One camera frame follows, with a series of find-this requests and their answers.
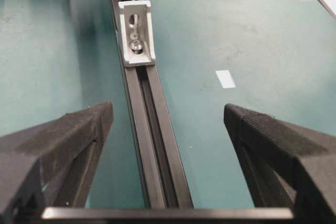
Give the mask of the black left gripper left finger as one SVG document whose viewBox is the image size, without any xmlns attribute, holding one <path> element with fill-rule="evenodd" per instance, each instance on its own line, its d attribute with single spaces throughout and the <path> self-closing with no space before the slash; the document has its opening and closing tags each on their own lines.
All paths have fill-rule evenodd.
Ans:
<svg viewBox="0 0 336 224">
<path fill-rule="evenodd" d="M 86 204 L 113 123 L 110 101 L 1 137 L 1 223 Z"/>
</svg>

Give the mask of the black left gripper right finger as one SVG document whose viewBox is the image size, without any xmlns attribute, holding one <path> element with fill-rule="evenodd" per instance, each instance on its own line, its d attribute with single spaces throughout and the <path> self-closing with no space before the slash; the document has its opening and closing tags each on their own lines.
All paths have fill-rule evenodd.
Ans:
<svg viewBox="0 0 336 224">
<path fill-rule="evenodd" d="M 335 223 L 335 137 L 234 104 L 224 125 L 253 203 Z"/>
</svg>

